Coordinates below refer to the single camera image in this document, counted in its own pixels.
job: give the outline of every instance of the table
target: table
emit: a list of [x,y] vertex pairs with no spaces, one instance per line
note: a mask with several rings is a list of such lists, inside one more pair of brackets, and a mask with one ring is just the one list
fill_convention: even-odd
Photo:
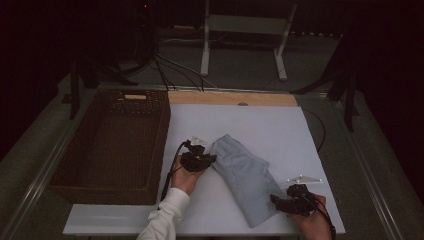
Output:
[[[293,96],[169,92],[169,97],[172,114],[159,189],[182,141],[192,135],[201,137],[209,142],[207,152],[214,139],[230,133],[253,154],[270,162],[269,171],[281,188],[292,184],[288,178],[300,174],[322,179],[323,183],[308,185],[308,188],[327,196],[327,208],[337,233],[345,232],[306,120]],[[239,103],[249,106],[238,106]],[[135,235],[147,226],[147,216],[156,208],[75,204],[64,234]],[[249,228],[229,188],[213,168],[199,179],[185,218],[176,230],[180,236],[299,234],[297,225],[283,213]]]

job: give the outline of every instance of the white table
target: white table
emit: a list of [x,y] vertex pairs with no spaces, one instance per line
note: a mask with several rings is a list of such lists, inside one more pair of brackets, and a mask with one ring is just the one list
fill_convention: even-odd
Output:
[[[287,179],[300,174],[322,179],[323,183],[308,185],[308,188],[311,192],[327,196],[327,209],[337,233],[345,232],[299,107],[172,104],[171,112],[159,192],[181,142],[192,136],[200,137],[209,143],[205,151],[207,153],[216,139],[228,133],[253,154],[270,162],[269,171],[282,189],[293,184],[287,182]],[[138,234],[147,226],[149,213],[156,208],[157,206],[75,204],[64,234]],[[298,233],[296,224],[281,212],[259,226],[249,228],[228,186],[213,168],[209,168],[199,179],[185,218],[177,226],[177,234],[180,236],[266,236]]]

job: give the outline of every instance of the dark background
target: dark background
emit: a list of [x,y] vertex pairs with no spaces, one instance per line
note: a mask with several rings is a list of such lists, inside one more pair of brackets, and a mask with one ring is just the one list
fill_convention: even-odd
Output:
[[[322,33],[336,38],[345,34],[338,54],[359,64],[357,89],[364,93],[424,202],[424,4],[418,0],[297,2],[292,34]],[[144,3],[148,11],[142,8]],[[213,9],[225,13],[233,11],[235,4],[217,1]],[[279,8],[269,10],[255,1],[249,4],[250,10],[240,14],[279,14]],[[69,73],[73,46],[78,45],[102,64],[139,58],[154,42],[154,32],[147,25],[152,29],[155,25],[197,28],[203,24],[203,9],[198,0],[1,1],[0,159],[57,94],[57,83]],[[131,50],[134,36],[141,46],[137,53]],[[341,67],[337,61],[330,64],[330,69]]]

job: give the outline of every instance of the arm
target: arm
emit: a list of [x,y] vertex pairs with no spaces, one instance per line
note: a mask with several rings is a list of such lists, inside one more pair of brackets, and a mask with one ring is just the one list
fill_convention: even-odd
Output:
[[187,172],[181,167],[180,159],[179,156],[176,160],[172,187],[159,204],[160,210],[150,213],[149,225],[141,232],[137,240],[175,239],[175,225],[183,219],[184,211],[190,203],[189,195],[194,191],[197,180],[204,172]]
[[[320,195],[315,195],[315,198],[322,203],[318,204],[318,208],[325,214],[327,211],[325,209],[325,197]],[[304,217],[298,214],[289,214],[291,219],[297,222],[302,230],[302,233],[305,235],[308,240],[331,240],[331,230],[327,220],[319,211],[314,211],[308,217]]]

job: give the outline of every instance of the floor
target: floor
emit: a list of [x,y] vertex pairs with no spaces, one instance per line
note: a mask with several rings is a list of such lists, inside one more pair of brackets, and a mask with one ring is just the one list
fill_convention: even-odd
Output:
[[[182,41],[181,32],[192,31],[191,41]],[[161,43],[157,57],[163,75],[176,86],[175,90],[196,90],[201,78],[202,42],[199,30],[173,30],[174,37]],[[287,81],[277,78],[272,54],[275,40],[267,38],[258,43],[257,36],[237,35],[223,38],[212,44],[210,73],[204,79],[205,90],[278,92],[299,89],[317,80],[334,49],[337,39],[303,36],[290,37],[284,52]],[[184,65],[183,69],[173,63]],[[164,89],[158,66],[150,62],[142,71],[130,76],[145,88]],[[105,80],[102,84],[114,84]],[[414,194],[393,154],[390,145],[377,125],[360,92],[356,94],[358,115],[353,119],[355,131],[349,132],[342,120],[343,101],[329,102],[325,96],[331,86],[298,95],[299,106],[304,109],[311,134],[319,150],[324,170],[337,200],[346,233],[337,239],[424,239],[424,209]],[[31,184],[39,184],[39,172],[46,159],[55,154],[61,133],[69,126],[70,106],[61,100],[69,93],[69,78],[60,85],[59,95],[45,108],[33,125],[0,163],[0,232],[4,239],[135,239],[136,236],[65,236],[62,234],[71,205],[41,188],[38,201],[24,211],[21,200]],[[82,88],[81,99],[88,90]],[[13,218],[21,209],[27,213],[22,219]],[[11,220],[20,223],[7,225]],[[197,239],[178,237],[178,239]],[[278,237],[223,237],[213,239],[298,239],[297,236]]]

